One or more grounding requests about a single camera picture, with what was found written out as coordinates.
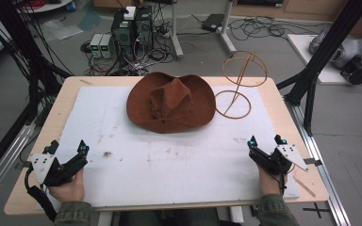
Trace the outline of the clear plastic sheet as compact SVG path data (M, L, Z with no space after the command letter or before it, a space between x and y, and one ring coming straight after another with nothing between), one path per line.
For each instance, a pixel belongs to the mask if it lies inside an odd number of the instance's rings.
M42 34L48 41L65 40L83 32L77 25L64 25L60 20L51 20L41 26Z

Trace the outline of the black tape cross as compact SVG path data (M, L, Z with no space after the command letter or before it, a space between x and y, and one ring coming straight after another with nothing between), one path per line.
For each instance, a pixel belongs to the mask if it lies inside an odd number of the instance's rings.
M319 208L316 202L313 203L313 207L304 207L305 212L314 212L317 214L318 218L322 218L323 213L329 213L330 210L327 208Z

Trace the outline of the black metal stand frame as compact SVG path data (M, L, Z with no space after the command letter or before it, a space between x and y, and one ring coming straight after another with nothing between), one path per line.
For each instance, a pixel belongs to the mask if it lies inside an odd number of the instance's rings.
M294 76L278 83L278 89L293 85L284 100L294 106L299 106L306 96L303 126L312 136L312 115L315 100L317 80L331 56L347 38L359 19L362 17L362 0L348 0L339 15L334 20L324 40L304 68Z

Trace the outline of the white table leg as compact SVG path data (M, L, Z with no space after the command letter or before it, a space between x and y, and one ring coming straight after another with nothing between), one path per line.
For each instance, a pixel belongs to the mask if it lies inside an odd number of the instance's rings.
M228 30L228 26L229 26L229 21L230 21L230 16L231 16L231 11L232 11L234 1L235 0L226 0L223 24L222 24L222 28L220 30L221 39L224 42L228 52L231 54L233 54L237 51L233 42L230 40L230 38L227 35L227 30Z
M180 41L177 37L177 0L172 0L172 31L171 40L175 52L175 59L180 60L184 56Z

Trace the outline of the person's left hand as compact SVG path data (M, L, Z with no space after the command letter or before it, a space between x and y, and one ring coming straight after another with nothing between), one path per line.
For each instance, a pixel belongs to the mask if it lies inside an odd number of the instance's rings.
M49 186L49 193L59 202L82 202L85 197L84 170L81 169L72 181L61 186Z

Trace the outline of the tan wire hat stand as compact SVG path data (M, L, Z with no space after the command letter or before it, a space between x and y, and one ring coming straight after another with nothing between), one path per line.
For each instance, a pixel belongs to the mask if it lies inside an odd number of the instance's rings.
M240 61L241 67L239 73L232 79L231 75L227 73L227 67L231 65L234 61ZM262 72L263 79L259 82L255 82L254 84L244 84L243 79L248 78L248 71L251 69L257 69ZM231 94L232 98L227 108L224 111L221 111L218 107L216 111L223 117L231 120L240 120L246 118L250 115L253 105L250 99L243 94L240 89L241 88L257 88L266 83L268 80L268 69L264 62L264 60L255 52L250 51L236 51L234 53L229 54L222 64L222 76L231 82L236 87L234 89L225 89L218 92L215 97L218 98L223 94ZM245 113L233 116L229 113L232 107L239 101L243 100L247 105L247 110Z

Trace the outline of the aluminium rail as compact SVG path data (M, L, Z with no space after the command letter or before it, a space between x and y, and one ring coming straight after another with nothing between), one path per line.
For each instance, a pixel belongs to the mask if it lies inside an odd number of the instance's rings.
M10 168L19 157L21 150L25 144L30 140L34 133L36 125L31 123L23 126L14 137L8 141L8 146L3 148L4 153L0 158L0 185L10 171Z
M321 163L317 166L317 170L320 173L321 179L328 191L329 198L327 205L332 214L333 220L336 226L352 226L347 213L343 207L343 204L337 194L337 190L332 182L331 176L326 168L325 162L322 159L320 149L315 139L308 134L304 128L304 112L299 106L286 103L288 111L293 118L296 127L304 141L304 145L307 148L310 156Z

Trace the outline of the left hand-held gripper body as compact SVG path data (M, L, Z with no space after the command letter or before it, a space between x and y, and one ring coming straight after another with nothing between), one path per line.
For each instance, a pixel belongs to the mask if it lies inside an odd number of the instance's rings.
M61 186L70 183L87 163L87 156L84 153L76 154L64 164L60 164L53 154L36 153L31 155L31 164L36 173L37 182L46 186Z

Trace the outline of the thin wooden stick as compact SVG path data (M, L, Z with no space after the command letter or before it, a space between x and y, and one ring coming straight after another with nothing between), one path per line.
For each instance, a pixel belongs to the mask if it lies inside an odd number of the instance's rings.
M316 194L308 187L306 186L301 180L299 180L298 178L296 178L295 176L293 176L295 182L301 187L303 188L308 194L310 194L313 198L316 198Z

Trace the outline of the white box on tower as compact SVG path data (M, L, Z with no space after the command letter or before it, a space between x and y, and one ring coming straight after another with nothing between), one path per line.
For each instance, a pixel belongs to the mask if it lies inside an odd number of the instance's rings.
M127 21L131 21L131 20L135 19L135 15L136 15L136 8L135 7L133 7L133 6L126 7L123 18L125 20L127 20Z

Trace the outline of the black computer tower green label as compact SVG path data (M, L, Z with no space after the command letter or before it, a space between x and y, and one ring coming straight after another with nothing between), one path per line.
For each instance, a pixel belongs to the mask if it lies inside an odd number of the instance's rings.
M124 56L128 60L134 60L133 46L136 40L136 25L134 20L126 20L123 17L124 13L124 9L120 9L115 13L111 33Z

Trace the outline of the white foam mat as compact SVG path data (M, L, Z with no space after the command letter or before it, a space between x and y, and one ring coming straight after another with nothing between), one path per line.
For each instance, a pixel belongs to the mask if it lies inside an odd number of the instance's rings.
M85 87L61 133L56 156L64 163L79 143L90 150L84 168L85 200L95 208L235 203L259 198L258 170L248 141L266 153L276 131L258 89L236 97L216 86L216 114L206 126L158 134L138 127L126 114L128 87Z

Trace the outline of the black flat box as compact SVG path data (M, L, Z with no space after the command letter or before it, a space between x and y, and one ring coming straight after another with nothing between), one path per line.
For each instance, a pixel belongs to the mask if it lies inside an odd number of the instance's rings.
M202 28L209 32L215 32L222 24L223 14L210 14L202 24Z

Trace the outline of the brown felt cowboy hat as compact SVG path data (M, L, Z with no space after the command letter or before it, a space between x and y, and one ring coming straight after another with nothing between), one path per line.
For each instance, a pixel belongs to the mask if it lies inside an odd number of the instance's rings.
M137 126L160 134L185 132L210 123L216 112L211 86L200 76L145 75L130 91L126 113Z

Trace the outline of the person's right hand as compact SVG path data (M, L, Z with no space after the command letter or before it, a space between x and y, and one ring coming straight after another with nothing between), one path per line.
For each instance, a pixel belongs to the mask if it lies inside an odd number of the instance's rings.
M263 196L266 195L281 195L282 189L280 186L280 176L268 174L264 169L258 166L259 186Z

